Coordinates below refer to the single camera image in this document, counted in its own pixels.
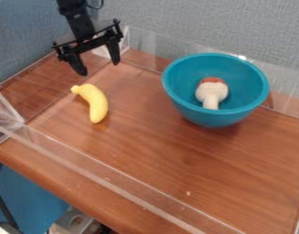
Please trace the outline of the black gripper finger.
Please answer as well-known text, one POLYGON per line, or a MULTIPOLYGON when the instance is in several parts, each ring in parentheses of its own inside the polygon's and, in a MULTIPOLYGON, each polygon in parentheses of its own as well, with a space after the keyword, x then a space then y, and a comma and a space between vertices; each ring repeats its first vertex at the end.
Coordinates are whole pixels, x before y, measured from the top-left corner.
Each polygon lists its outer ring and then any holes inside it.
POLYGON ((111 38, 107 42, 108 55, 114 65, 118 65, 122 61, 120 44, 116 38, 111 38))
POLYGON ((72 69, 75 70, 75 72, 80 76, 87 76, 88 75, 88 70, 87 70, 87 67, 83 64, 83 61, 82 61, 82 58, 80 58, 79 54, 76 54, 76 53, 67 53, 66 54, 66 58, 67 58, 67 62, 70 64, 70 66, 72 67, 72 69))

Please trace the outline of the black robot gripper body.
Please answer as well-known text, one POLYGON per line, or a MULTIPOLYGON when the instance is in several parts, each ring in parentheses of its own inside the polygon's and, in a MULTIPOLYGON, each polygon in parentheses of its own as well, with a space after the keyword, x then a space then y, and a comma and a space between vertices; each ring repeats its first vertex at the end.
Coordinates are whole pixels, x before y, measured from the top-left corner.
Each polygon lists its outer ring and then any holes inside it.
POLYGON ((123 33, 119 19, 94 21, 88 14, 92 6, 87 0, 56 0, 56 3, 59 13, 66 17, 72 31, 71 38, 66 42, 52 43, 59 60, 67 61, 67 53, 80 54, 94 48, 107 46, 111 38, 116 38, 119 43, 122 42, 123 33))

